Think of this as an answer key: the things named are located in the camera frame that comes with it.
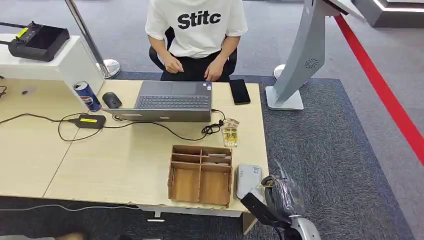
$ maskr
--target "black smartphone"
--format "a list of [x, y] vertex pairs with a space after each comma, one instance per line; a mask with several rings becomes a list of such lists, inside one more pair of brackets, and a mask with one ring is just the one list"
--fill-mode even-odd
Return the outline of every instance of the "black smartphone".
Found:
[[234, 100], [235, 105], [251, 103], [251, 98], [243, 79], [230, 80], [229, 87], [231, 88], [232, 99]]

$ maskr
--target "yellow label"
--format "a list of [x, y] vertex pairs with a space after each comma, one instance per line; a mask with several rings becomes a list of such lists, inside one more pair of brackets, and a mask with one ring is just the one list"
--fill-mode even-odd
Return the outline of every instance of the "yellow label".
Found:
[[80, 122], [87, 122], [87, 123], [97, 123], [96, 119], [88, 119], [88, 118], [81, 118], [79, 121]]
[[18, 34], [17, 37], [20, 38], [22, 35], [24, 35], [24, 33], [26, 33], [28, 30], [28, 27], [23, 28]]

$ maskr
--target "dark carpet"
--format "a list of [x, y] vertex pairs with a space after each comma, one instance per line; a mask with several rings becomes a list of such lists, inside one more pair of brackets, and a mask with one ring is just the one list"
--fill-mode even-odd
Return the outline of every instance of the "dark carpet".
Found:
[[[159, 73], [122, 72], [120, 79], [157, 80]], [[270, 111], [264, 88], [269, 76], [232, 76], [260, 83], [269, 169], [283, 167], [303, 189], [307, 217], [323, 240], [413, 240], [386, 177], [338, 79], [312, 79], [300, 89], [304, 111]], [[0, 197], [0, 208], [61, 204], [80, 208], [98, 203]], [[242, 235], [240, 218], [163, 213], [165, 222], [147, 222], [152, 212], [42, 208], [0, 211], [0, 235], [32, 238], [85, 231], [93, 240], [274, 240], [275, 231], [256, 224]]]

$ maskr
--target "hand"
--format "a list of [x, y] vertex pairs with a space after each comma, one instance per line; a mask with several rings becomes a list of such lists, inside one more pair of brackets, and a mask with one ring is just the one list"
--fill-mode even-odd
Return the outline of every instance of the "hand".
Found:
[[173, 57], [169, 52], [162, 58], [165, 68], [168, 72], [176, 74], [178, 72], [184, 72], [183, 65], [178, 59]]
[[226, 58], [221, 58], [219, 55], [209, 64], [204, 72], [204, 78], [208, 82], [216, 82], [223, 74], [223, 68], [226, 63]]

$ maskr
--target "desk leg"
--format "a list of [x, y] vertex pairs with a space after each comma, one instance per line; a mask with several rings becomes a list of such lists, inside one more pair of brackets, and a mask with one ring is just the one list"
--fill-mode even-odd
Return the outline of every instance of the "desk leg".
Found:
[[258, 219], [253, 216], [250, 212], [243, 212], [243, 235], [248, 234], [248, 232], [253, 228]]

